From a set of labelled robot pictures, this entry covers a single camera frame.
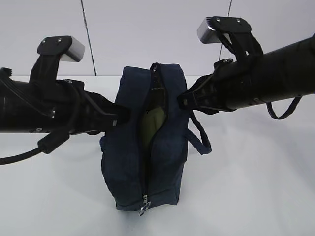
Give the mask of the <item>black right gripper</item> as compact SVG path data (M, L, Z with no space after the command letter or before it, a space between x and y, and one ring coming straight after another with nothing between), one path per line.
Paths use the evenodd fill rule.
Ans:
M233 62L233 59L222 59L214 63L214 71L209 75L201 76L193 86L177 97L180 108L197 110L207 115L214 115L220 111L234 112L228 108L218 95L216 85L219 69Z

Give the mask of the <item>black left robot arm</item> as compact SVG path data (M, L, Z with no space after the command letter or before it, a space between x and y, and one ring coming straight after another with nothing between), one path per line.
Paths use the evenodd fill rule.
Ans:
M55 80L52 97L44 100L34 84L14 81L9 68L0 70L0 131L50 133L69 127L69 134L95 135L128 123L129 108L86 91L82 81Z

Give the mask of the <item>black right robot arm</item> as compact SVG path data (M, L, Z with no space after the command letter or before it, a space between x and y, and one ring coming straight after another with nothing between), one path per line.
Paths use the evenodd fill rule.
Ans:
M233 112L315 92L315 38L301 40L245 62L223 59L178 96L183 110Z

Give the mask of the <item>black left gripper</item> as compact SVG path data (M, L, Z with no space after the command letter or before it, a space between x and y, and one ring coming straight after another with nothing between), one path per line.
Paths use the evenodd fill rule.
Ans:
M96 135L130 120L129 108L86 91L81 81L56 80L54 89L53 135Z

